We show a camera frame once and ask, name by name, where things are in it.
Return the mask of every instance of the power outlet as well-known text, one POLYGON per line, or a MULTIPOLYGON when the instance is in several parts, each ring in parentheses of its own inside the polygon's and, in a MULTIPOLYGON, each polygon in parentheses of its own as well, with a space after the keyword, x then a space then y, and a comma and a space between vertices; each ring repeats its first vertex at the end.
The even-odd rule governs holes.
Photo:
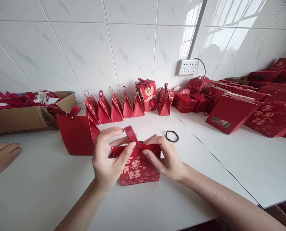
POLYGON ((176 74, 177 75, 197 74, 198 68, 199 68, 198 59, 181 59, 178 64, 176 74))

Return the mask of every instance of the red bow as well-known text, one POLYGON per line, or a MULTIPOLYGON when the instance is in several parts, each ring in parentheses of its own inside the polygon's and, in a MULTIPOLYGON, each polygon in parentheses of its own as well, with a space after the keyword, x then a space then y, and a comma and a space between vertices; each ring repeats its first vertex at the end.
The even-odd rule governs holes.
POLYGON ((150 83, 148 82, 149 81, 149 79, 146 79, 146 80, 143 80, 143 79, 138 79, 140 82, 139 82, 139 85, 142 85, 142 83, 143 83, 143 85, 144 86, 147 86, 148 88, 150 88, 150 83))

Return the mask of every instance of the white tile wall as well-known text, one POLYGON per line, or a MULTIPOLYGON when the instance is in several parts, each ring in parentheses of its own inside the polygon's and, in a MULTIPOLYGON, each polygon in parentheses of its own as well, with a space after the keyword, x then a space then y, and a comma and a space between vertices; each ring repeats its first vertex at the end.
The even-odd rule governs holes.
POLYGON ((208 0, 197 29, 202 2, 0 0, 0 90, 73 90, 82 104, 84 90, 132 95, 138 78, 186 86, 175 69, 196 30, 191 57, 211 79, 286 57, 286 0, 208 0))

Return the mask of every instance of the hand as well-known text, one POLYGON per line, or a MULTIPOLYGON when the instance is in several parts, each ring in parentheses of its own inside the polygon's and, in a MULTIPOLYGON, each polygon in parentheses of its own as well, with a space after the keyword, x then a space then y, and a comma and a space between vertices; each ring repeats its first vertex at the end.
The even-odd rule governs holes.
POLYGON ((123 132, 124 129, 122 128, 111 127, 102 130, 97 137, 92 163, 95 180, 105 190, 110 190, 115 185, 136 145, 135 142, 129 143, 127 137, 117 139, 110 144, 108 143, 110 138, 118 136, 123 132), (113 158, 112 147, 117 147, 125 143, 129 144, 125 147, 121 155, 113 158))
POLYGON ((21 151, 18 143, 0 144, 0 173, 17 158, 21 151))
POLYGON ((144 144, 160 145, 164 156, 163 159, 158 159, 151 150, 142 150, 158 172, 178 182, 181 182, 189 175, 188 167, 179 159, 175 146, 170 144, 163 136, 153 135, 145 140, 144 144))

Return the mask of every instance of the white table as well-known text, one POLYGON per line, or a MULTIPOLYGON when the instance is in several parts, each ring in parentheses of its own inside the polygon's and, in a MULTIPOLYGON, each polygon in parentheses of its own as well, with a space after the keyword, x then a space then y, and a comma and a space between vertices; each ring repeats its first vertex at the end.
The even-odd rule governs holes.
MULTIPOLYGON (((182 161, 258 204, 173 113, 149 112, 99 128, 128 125, 139 140, 176 131, 182 161)), ((53 230, 94 178, 91 157, 69 155, 59 131, 0 136, 0 142, 18 142, 23 148, 0 174, 0 230, 53 230)), ((217 213, 198 195, 161 176, 159 182, 126 187, 117 183, 88 230, 173 231, 215 217, 217 213)))
POLYGON ((286 138, 268 138, 245 125, 226 135, 203 113, 172 112, 263 208, 286 201, 286 138))

